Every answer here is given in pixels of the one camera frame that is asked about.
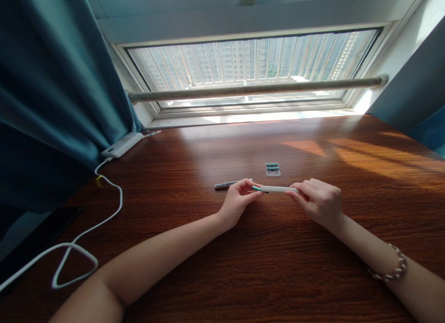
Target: finger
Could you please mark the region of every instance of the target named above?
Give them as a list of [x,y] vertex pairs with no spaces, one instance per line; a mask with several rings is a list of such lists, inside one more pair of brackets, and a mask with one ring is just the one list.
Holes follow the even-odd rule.
[[304,180],[303,183],[309,185],[310,187],[313,187],[316,190],[323,188],[320,184],[318,184],[316,182],[308,181],[307,179]]
[[242,179],[239,182],[233,184],[232,186],[234,186],[235,189],[238,190],[241,194],[245,194],[247,191],[252,190],[252,186],[261,187],[262,185],[252,182],[248,178],[245,178],[245,179]]
[[300,190],[305,195],[307,195],[310,199],[314,200],[315,197],[318,196],[318,192],[313,187],[309,186],[306,183],[294,183],[290,187],[296,188],[297,190]]
[[300,207],[303,209],[303,211],[308,211],[310,203],[307,202],[302,196],[300,196],[297,192],[294,191],[286,191],[286,194],[292,198]]
[[253,203],[255,200],[260,199],[263,195],[264,195],[264,192],[256,191],[256,192],[252,192],[252,193],[247,194],[247,195],[242,196],[242,197],[243,197],[244,202],[246,203],[246,205],[249,205],[250,203]]
[[327,186],[327,185],[330,186],[331,185],[331,184],[322,182],[321,180],[315,179],[315,178],[311,178],[311,182],[317,183],[318,185],[321,185],[321,186]]

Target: white pen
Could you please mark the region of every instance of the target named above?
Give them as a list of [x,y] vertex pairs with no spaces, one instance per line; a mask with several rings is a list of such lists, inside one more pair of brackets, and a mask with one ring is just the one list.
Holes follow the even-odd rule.
[[257,187],[257,186],[252,186],[253,189],[264,192],[264,193],[269,193],[269,192],[286,192],[286,191],[294,191],[297,192],[298,194],[301,194],[299,190],[297,190],[296,188],[288,188],[288,187],[283,187],[283,186],[261,186],[261,187]]
[[228,187],[228,186],[230,186],[230,185],[232,185],[232,184],[235,184],[235,183],[237,183],[237,182],[239,182],[239,181],[227,182],[227,183],[221,183],[221,184],[215,184],[215,185],[214,185],[214,188],[215,188],[215,189],[225,188],[225,187]]

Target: small plastic case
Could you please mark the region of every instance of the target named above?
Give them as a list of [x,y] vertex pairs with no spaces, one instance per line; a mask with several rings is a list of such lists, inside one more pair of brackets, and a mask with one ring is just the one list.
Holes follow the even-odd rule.
[[266,175],[281,176],[280,165],[278,163],[266,163]]

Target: white cable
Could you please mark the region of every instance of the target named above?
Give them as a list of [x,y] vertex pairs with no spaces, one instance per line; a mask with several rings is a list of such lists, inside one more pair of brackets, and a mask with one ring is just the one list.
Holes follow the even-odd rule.
[[[94,170],[94,173],[98,176],[100,176],[97,171],[99,170],[99,168],[101,166],[103,166],[105,163],[107,163],[108,161],[112,160],[112,157],[108,157],[105,159],[105,161],[103,161],[101,164],[99,164],[96,169]],[[119,208],[107,219],[105,219],[104,221],[96,224],[94,227],[84,231],[83,233],[81,233],[80,235],[78,235],[71,243],[61,243],[61,244],[57,244],[53,247],[50,247],[49,249],[43,251],[42,253],[40,253],[37,257],[35,257],[33,260],[31,260],[28,264],[26,264],[24,267],[22,267],[20,270],[18,270],[13,276],[11,276],[8,280],[6,280],[3,284],[0,285],[0,292],[5,289],[11,282],[13,282],[16,278],[18,278],[23,272],[25,272],[27,269],[29,269],[32,265],[34,265],[34,263],[36,263],[40,258],[42,258],[43,256],[45,256],[47,253],[49,253],[50,251],[57,249],[59,247],[68,247],[68,249],[65,252],[64,257],[62,258],[62,261],[59,264],[59,267],[56,270],[56,273],[54,273],[54,277],[52,278],[52,283],[51,286],[54,289],[60,289],[62,287],[71,285],[73,283],[75,283],[76,281],[82,280],[88,276],[90,276],[91,274],[94,273],[94,271],[97,269],[99,263],[97,261],[97,258],[95,256],[93,256],[92,254],[90,254],[88,251],[86,251],[85,249],[83,249],[81,246],[75,244],[77,242],[78,239],[80,239],[82,236],[84,236],[86,233],[89,233],[91,230],[96,229],[97,227],[103,225],[105,222],[107,222],[108,220],[112,219],[113,217],[115,217],[120,210],[122,209],[122,200],[123,200],[123,193],[122,193],[122,188],[116,184],[113,184],[112,182],[109,181],[108,178],[106,178],[104,175],[102,175],[102,177],[112,186],[116,187],[119,189]],[[84,274],[83,276],[80,276],[74,280],[71,280],[65,284],[59,285],[57,283],[57,280],[59,278],[59,274],[63,268],[63,266],[65,265],[65,262],[68,258],[68,255],[70,254],[71,249],[76,249],[77,251],[79,251],[80,253],[82,253],[85,257],[87,257],[89,260],[91,260],[94,264],[93,269],[88,272],[87,274]]]
[[93,262],[93,270],[95,271],[97,267],[99,266],[99,262],[97,261],[96,257],[90,254],[88,251],[86,251],[81,246],[74,244],[74,243],[60,243],[53,247],[50,247],[49,249],[46,249],[42,253],[40,253],[38,256],[36,256],[33,260],[31,260],[28,264],[26,264],[24,267],[22,267],[20,270],[18,270],[16,273],[14,273],[11,277],[9,277],[8,280],[6,280],[3,284],[0,285],[0,292],[4,290],[10,283],[12,283],[15,279],[17,279],[23,272],[25,272],[27,269],[29,269],[31,266],[33,266],[40,258],[45,256],[47,253],[58,249],[60,247],[69,247],[70,249],[76,249],[78,252],[83,254],[85,257],[87,257],[90,261]]

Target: curtain rod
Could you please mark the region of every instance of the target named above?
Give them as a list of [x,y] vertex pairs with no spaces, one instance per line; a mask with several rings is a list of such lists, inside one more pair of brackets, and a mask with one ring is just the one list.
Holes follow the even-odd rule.
[[159,91],[148,93],[128,93],[131,102],[175,101],[198,98],[218,98],[248,95],[273,95],[303,91],[325,91],[341,89],[372,88],[378,89],[388,82],[388,75],[371,78],[332,80],[320,82],[269,83],[222,88],[196,88],[178,91]]

